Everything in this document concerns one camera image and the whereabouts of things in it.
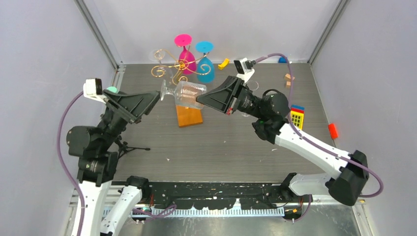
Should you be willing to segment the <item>clear wine glass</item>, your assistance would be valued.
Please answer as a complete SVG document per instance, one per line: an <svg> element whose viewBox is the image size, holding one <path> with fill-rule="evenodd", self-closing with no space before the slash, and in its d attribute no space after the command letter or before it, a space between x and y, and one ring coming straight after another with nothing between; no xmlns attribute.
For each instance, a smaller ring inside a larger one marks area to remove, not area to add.
<svg viewBox="0 0 417 236"><path fill-rule="evenodd" d="M149 53L148 59L151 61L162 61L164 57L165 51L163 49L156 49Z"/></svg>
<svg viewBox="0 0 417 236"><path fill-rule="evenodd" d="M199 95L207 93L206 85L180 81L175 88L169 88L165 80L162 82L160 100L163 101L165 95L172 95L177 106L201 110L204 105L197 102Z"/></svg>

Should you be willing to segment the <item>clear flute glass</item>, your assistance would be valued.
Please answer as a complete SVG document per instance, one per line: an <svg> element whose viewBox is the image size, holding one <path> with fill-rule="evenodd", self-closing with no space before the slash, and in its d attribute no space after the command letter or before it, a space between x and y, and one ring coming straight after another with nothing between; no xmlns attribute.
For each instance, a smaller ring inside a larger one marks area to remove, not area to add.
<svg viewBox="0 0 417 236"><path fill-rule="evenodd" d="M257 81L252 81L252 80L249 80L249 81L246 83L246 85L247 85L247 87L248 87L251 91L256 91L256 90L259 88L259 83L258 83ZM241 112L241 115L242 115L243 117L249 117L249 115L248 115L248 114L243 113L243 112Z"/></svg>

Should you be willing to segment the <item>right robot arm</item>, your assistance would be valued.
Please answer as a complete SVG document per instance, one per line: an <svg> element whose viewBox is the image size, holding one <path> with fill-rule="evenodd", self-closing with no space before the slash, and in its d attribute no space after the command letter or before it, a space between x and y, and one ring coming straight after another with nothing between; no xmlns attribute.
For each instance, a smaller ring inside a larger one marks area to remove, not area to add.
<svg viewBox="0 0 417 236"><path fill-rule="evenodd" d="M290 173L282 182L281 197L293 202L303 195L329 195L346 206L355 205L369 179L366 155L332 147L293 125L286 95L276 89L262 97L238 77L229 76L219 87L197 96L196 101L230 115L235 111L257 120L252 123L263 141L291 150L324 171L322 174Z"/></svg>

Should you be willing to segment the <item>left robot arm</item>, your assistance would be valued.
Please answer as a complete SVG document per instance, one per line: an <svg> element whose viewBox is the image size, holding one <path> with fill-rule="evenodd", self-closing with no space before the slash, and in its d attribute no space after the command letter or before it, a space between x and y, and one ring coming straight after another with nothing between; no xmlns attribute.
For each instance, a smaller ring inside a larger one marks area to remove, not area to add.
<svg viewBox="0 0 417 236"><path fill-rule="evenodd" d="M134 205L146 203L151 196L149 181L130 176L121 196L104 217L105 199L112 185L126 142L121 133L130 123L139 123L160 98L159 91L126 94L108 89L84 92L92 100L103 102L106 110L97 126L74 126L66 135L68 153L79 158L77 191L79 203L72 233L76 236L117 236Z"/></svg>

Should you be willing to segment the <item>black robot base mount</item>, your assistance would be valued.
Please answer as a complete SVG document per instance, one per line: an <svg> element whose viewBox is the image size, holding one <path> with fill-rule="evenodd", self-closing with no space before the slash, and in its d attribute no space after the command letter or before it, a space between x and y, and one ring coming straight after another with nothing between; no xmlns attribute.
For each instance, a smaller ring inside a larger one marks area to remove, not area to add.
<svg viewBox="0 0 417 236"><path fill-rule="evenodd" d="M151 182L150 195L128 216L145 221L185 217L282 217L296 221L312 196L296 196L274 183Z"/></svg>

